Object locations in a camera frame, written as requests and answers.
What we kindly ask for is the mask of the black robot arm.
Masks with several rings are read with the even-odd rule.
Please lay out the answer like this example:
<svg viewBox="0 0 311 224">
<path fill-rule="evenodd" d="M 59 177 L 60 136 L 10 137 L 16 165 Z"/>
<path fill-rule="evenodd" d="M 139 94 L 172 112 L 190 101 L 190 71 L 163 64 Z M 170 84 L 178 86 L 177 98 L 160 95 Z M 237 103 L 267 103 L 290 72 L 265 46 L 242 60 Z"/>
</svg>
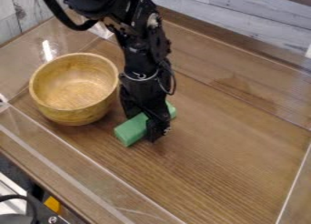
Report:
<svg viewBox="0 0 311 224">
<path fill-rule="evenodd" d="M 119 74 L 120 103 L 130 120 L 140 114 L 135 139 L 155 142 L 170 132 L 167 97 L 177 91 L 177 78 L 168 55 L 171 41 L 152 0 L 43 0 L 59 21 L 75 31 L 103 23 L 115 34 L 124 54 Z"/>
</svg>

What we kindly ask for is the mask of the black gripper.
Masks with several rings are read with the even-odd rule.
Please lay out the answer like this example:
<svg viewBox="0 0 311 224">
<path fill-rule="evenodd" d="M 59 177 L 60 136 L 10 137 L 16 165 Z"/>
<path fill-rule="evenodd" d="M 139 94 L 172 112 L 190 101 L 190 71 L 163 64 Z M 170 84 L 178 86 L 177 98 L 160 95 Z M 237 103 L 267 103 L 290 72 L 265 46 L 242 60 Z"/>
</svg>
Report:
<svg viewBox="0 0 311 224">
<path fill-rule="evenodd" d="M 126 73 L 120 79 L 120 103 L 127 118 L 136 117 L 146 109 L 162 107 L 167 99 L 167 91 L 171 88 L 170 73 L 159 72 L 146 80 L 138 80 Z M 150 142 L 166 136 L 171 130 L 170 118 L 163 120 L 150 118 L 146 121 L 146 137 Z"/>
</svg>

